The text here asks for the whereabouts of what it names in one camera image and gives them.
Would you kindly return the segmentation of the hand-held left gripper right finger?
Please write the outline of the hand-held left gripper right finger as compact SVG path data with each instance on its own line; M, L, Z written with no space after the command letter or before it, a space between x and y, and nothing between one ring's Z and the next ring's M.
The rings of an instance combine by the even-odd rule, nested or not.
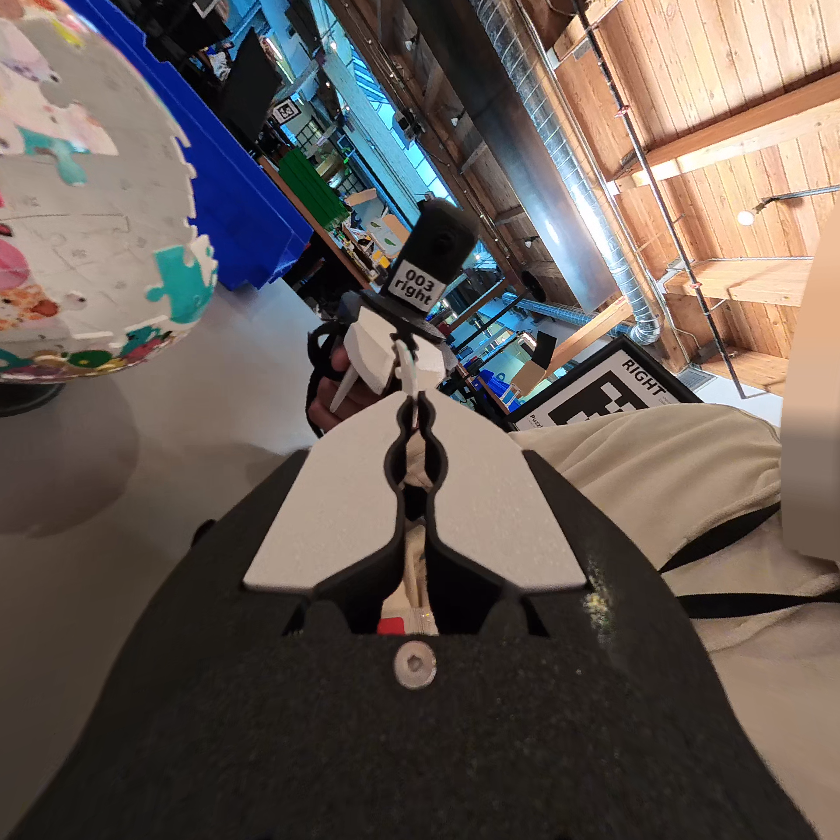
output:
M502 601L582 592L585 573L525 451L437 391L418 395L425 442L427 591L442 635L478 634Z

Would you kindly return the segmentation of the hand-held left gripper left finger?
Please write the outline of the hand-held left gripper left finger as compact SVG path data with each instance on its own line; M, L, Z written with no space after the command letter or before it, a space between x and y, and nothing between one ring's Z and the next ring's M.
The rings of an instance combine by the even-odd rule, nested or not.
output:
M243 579L252 592L334 603L374 634L403 579L406 473L415 399L395 392L327 432L301 466Z

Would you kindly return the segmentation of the white puzzle piece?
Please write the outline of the white puzzle piece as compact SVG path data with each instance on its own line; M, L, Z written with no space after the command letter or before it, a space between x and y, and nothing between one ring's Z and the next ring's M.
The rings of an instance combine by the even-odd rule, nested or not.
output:
M418 377L417 377L417 368L413 353L403 344L400 344L398 348L400 353L400 371L401 371L401 381L402 381L402 391L403 393L410 398L412 404L412 422L411 422L411 429L412 432L416 432L418 429L418 396L419 396L419 387L418 387Z

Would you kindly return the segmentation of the colourful puzzle ball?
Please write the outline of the colourful puzzle ball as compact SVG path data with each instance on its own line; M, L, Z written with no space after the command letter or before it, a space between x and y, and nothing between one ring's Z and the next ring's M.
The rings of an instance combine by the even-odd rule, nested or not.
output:
M1 380L126 371L182 340L217 261L189 140L65 2L2 2Z

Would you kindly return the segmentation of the black ball stand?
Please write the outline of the black ball stand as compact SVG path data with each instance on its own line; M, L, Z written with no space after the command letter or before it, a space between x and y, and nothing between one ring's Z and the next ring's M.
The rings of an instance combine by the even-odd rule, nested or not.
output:
M63 383L2 382L0 417L14 417L39 409L57 398Z

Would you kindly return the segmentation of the person's right hand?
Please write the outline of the person's right hand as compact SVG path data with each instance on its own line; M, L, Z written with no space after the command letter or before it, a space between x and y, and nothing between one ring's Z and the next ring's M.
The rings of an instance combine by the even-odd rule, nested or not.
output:
M340 388L340 380L323 376L315 386L309 388L307 420L313 432L320 436L340 425L343 421L362 412L367 407L379 402L382 395L377 395L362 381L352 384L336 411L331 404Z

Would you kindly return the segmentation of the red white badge card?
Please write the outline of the red white badge card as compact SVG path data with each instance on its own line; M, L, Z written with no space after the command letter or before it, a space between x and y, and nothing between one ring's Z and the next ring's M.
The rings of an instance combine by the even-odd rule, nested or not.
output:
M433 614L418 607L383 607L376 632L387 636L432 636L438 635Z

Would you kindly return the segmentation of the green plastic bin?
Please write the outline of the green plastic bin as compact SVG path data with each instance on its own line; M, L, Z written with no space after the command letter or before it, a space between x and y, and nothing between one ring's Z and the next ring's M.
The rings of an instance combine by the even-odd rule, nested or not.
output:
M281 180L322 228L334 230L347 218L349 208L298 148L286 152L276 167Z

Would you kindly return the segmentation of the black framed marker sign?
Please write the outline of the black framed marker sign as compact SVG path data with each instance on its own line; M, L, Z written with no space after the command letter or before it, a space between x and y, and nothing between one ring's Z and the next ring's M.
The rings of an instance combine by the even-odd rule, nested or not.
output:
M510 430L579 424L651 407L700 404L699 396L633 341L619 337L532 395L507 419Z

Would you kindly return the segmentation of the blue plastic bin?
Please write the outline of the blue plastic bin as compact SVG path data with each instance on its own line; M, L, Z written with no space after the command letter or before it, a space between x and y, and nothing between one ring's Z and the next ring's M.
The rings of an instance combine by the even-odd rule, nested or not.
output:
M178 70L153 56L122 11L105 1L69 5L122 51L187 137L184 155L196 171L195 225L211 239L218 281L233 291L280 279L308 246L312 226Z

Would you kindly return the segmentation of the metal ceiling pipe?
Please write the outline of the metal ceiling pipe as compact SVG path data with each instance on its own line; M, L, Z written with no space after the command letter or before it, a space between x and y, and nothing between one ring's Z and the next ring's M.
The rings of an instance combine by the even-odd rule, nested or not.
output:
M711 310L702 292L701 283L698 280L697 275L691 266L684 242L677 232L676 224L672 216L670 215L664 196L655 180L655 176L651 170L651 167L648 164L643 145L641 143L641 140L639 139L634 125L634 121L630 115L631 109L629 103L625 101L620 91L620 88L616 83L613 73L602 51L602 48L597 40L597 37L595 36L595 29L591 24L587 13L585 12L585 7L583 6L583 3L581 1L572 1L572 6L574 8L576 16L581 20L581 25L584 29L584 35L586 36L588 42L591 45L592 51L595 54L595 59L598 64L598 67L600 68L605 83L609 88L609 91L611 92L612 98L614 99L616 105L616 116L622 121L628 139L630 140L631 145L633 146L633 151L635 152L637 162L640 165L642 165L643 173L645 173L647 176L648 187L651 193L653 194L658 210L665 221L668 234L673 240L679 260L681 261L683 269L687 274L689 280L689 287L695 294L703 317L705 318L707 325L711 331L712 338L714 344L717 347L718 354L720 355L727 372L730 374L731 383L734 385L738 396L741 400L746 400L748 398L748 394L744 391L739 376L733 367L732 361L726 349L720 330L718 329L718 326L711 315Z

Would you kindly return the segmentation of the black monitor on stand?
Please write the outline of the black monitor on stand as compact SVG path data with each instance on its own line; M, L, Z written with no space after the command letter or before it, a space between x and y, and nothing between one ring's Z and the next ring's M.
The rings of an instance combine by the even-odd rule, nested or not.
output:
M257 146L280 87L277 63L266 55L251 28L239 45L215 110L219 121L248 152Z

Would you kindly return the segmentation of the person's cream hoodie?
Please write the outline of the person's cream hoodie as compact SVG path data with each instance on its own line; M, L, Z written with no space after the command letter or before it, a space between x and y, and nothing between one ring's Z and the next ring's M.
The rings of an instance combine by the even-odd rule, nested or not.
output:
M777 506L743 514L660 570L675 595L736 595L694 626L742 728L820 838L839 838L838 562L785 547Z

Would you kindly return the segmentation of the large grey metal duct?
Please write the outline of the large grey metal duct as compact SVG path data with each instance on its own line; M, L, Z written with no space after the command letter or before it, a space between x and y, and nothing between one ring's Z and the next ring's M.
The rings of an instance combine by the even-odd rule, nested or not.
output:
M405 2L444 75L585 312L621 294L468 1Z

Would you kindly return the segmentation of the silver spiral duct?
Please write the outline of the silver spiral duct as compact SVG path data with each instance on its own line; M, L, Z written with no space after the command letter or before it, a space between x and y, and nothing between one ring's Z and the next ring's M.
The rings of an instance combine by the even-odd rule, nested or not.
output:
M616 288L629 303L635 324L631 340L645 346L662 333L660 308L649 300L645 269L629 248L627 231L612 208L600 174L573 126L550 58L519 2L471 2L521 105L574 206L576 217L600 254Z
M501 299L505 305L512 305L513 308L523 312L551 318L554 321L563 322L579 328L584 327L595 317L586 314L578 308L539 302L530 298L520 297L513 292L504 293Z

